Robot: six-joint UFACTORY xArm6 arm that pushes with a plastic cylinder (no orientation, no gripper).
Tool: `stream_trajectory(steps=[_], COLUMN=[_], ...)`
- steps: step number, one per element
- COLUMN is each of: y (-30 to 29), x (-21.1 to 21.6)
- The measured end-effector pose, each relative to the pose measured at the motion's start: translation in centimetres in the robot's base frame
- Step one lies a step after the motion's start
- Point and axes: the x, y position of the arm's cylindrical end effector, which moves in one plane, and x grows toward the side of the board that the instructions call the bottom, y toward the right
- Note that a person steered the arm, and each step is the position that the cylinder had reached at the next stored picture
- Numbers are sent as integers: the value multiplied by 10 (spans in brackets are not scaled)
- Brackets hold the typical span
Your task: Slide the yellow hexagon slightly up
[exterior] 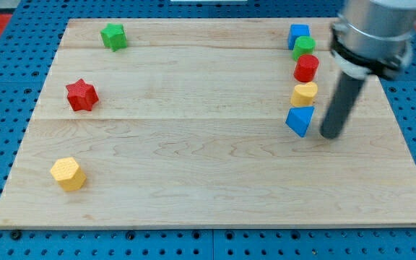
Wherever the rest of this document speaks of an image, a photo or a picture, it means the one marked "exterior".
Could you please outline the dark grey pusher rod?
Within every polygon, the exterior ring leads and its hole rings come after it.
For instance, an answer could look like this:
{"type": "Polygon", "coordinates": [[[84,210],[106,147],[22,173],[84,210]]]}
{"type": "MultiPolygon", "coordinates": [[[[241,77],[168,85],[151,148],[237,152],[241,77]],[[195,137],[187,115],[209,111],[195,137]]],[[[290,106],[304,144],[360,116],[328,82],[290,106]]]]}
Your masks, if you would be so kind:
{"type": "Polygon", "coordinates": [[[356,79],[342,72],[332,99],[320,125],[320,134],[326,139],[336,139],[342,133],[350,113],[365,84],[365,79],[356,79]]]}

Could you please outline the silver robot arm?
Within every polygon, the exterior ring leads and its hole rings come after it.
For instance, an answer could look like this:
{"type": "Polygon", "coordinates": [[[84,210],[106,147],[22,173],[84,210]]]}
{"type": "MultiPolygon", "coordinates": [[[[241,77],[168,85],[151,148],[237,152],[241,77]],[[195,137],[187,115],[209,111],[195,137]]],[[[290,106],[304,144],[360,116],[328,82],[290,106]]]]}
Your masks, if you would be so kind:
{"type": "Polygon", "coordinates": [[[320,125],[336,139],[370,75],[395,80],[413,58],[416,0],[347,0],[331,25],[330,51],[341,73],[320,125]]]}

